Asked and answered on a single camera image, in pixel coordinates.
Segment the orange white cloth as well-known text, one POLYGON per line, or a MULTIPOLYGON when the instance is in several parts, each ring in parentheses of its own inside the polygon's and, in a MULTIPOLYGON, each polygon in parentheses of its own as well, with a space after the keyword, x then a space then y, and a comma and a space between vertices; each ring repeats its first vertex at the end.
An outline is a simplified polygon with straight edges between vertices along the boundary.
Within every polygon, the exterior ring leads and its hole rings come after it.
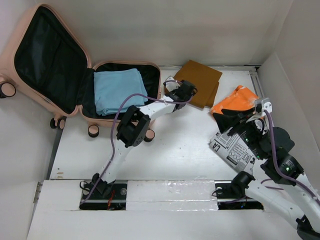
POLYGON ((213 105, 210 114, 222 114, 222 109, 233 111, 246 111, 255 106, 255 100, 259 97, 249 88, 238 85, 237 88, 219 103, 213 105))

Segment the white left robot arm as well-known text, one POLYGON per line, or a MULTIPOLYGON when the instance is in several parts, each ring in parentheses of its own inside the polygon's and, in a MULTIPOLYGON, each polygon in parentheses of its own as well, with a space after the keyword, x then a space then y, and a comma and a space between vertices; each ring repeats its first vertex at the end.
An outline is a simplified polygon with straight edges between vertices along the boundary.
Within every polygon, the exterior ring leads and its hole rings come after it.
POLYGON ((167 80, 164 85, 166 83, 176 83, 178 87, 160 99, 134 93, 124 100, 126 103, 133 97, 139 96, 152 100, 152 103, 139 107, 131 105, 118 125, 116 121, 120 113, 116 113, 110 132, 112 152, 101 171, 93 175, 90 182, 90 195, 97 194, 100 198, 107 198, 111 194, 112 186, 127 155, 145 139, 150 123, 161 116, 183 108, 198 92, 194 84, 185 80, 182 82, 167 80))

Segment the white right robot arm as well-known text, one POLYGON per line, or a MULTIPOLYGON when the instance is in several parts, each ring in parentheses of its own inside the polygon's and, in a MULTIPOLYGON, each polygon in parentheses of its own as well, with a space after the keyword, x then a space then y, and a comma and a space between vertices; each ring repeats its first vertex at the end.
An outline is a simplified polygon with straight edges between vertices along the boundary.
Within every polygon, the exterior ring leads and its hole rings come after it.
POLYGON ((217 135, 210 147, 236 171, 230 188, 236 198, 251 198, 285 219, 303 240, 320 238, 320 195, 309 182, 303 167, 290 155, 295 143, 281 127, 275 127, 266 108, 223 109, 214 112, 217 135), (254 165, 285 191, 289 202, 254 176, 254 165))

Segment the light blue cloth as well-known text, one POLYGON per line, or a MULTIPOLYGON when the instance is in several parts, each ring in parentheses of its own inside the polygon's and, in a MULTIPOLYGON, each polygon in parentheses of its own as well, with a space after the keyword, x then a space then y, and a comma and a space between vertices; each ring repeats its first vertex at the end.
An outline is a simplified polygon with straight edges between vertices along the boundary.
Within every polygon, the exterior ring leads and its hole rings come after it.
POLYGON ((95 72, 93 82, 94 104, 100 116, 117 113, 124 100, 132 94, 136 95, 123 105, 122 113, 131 105, 141 107, 148 101, 142 75, 136 68, 95 72))

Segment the pink hard-shell suitcase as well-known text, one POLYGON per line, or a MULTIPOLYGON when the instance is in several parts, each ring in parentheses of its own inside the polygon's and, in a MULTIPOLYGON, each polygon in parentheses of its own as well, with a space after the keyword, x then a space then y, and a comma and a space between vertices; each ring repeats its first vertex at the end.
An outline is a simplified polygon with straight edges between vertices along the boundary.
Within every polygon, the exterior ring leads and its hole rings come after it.
POLYGON ((100 116, 94 104, 94 73, 136 69, 148 102, 161 97, 161 71, 151 62, 103 61, 93 64, 88 52, 62 17, 48 4, 28 9, 0 56, 0 96, 22 92, 53 114, 52 129, 81 114, 88 135, 111 127, 113 115, 100 116))

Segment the newspaper print cloth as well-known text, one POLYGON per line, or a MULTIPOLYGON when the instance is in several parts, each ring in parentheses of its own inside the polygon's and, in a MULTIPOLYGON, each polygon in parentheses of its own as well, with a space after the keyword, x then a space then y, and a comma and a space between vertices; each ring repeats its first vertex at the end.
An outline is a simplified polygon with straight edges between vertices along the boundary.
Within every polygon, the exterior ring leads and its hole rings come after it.
POLYGON ((228 136, 216 133, 209 141, 210 148, 237 173, 247 172, 253 175, 256 157, 238 134, 228 136))

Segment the brown cloth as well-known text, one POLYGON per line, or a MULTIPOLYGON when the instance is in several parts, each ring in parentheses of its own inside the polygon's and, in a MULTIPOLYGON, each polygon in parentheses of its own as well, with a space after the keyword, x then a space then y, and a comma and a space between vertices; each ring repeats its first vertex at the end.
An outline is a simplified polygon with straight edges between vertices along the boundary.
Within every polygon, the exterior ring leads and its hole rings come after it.
POLYGON ((188 81, 195 85, 197 93, 191 100, 195 107, 212 107, 223 73, 199 62, 189 60, 173 77, 177 81, 188 81))

